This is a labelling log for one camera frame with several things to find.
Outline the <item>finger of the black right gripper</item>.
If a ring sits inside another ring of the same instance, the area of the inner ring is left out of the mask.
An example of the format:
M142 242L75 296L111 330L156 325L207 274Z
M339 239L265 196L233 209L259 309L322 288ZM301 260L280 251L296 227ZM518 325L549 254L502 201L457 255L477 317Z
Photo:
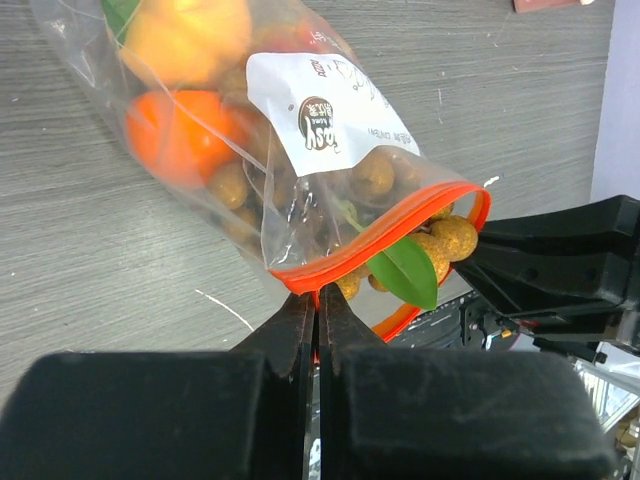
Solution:
M454 266L484 311L535 338L639 348L639 257L482 254Z
M639 244L639 201L618 195L562 211L490 221L480 242L535 255L631 255Z

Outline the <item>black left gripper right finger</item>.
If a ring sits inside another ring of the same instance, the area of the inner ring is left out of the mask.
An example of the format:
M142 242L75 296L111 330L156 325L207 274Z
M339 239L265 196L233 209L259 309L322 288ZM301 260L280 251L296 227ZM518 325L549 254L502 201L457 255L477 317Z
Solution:
M318 296L325 479L600 479L615 454L572 365L527 351L391 347Z

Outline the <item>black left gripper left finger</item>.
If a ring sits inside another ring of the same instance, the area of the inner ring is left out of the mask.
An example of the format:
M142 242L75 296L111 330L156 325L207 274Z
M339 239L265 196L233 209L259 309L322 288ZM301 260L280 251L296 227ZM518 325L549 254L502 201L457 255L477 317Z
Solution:
M315 305L228 351L55 353L1 415L5 479L302 479Z

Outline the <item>brown longan bunch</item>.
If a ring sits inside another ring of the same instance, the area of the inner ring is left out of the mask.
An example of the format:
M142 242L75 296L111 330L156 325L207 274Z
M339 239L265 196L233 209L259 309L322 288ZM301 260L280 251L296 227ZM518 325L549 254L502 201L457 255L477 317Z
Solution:
M429 163L363 78L238 73L219 84L246 142L207 190L227 237L290 292L364 278L406 308L435 306L454 262L475 250L489 193Z

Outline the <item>orange persimmon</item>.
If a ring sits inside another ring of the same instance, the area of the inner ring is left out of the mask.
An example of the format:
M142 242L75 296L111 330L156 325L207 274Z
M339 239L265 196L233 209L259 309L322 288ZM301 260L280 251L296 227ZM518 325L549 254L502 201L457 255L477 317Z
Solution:
M240 112L206 90L149 91L129 103L125 134L132 154L157 179L189 190L206 186L247 139Z

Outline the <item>clear zip top bag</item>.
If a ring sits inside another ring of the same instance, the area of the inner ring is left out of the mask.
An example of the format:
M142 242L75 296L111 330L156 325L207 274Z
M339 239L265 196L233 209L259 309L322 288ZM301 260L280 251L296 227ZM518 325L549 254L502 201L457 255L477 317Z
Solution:
M334 284L390 340L468 259L489 192L428 160L300 1L35 1L129 154L277 289Z

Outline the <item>orange-yellow peach fruit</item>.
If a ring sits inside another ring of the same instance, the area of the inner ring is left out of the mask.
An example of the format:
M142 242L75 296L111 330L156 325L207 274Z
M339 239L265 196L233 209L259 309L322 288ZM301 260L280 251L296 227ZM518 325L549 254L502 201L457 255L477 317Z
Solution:
M149 87L200 87L238 63L251 36L246 1L142 1L119 57Z

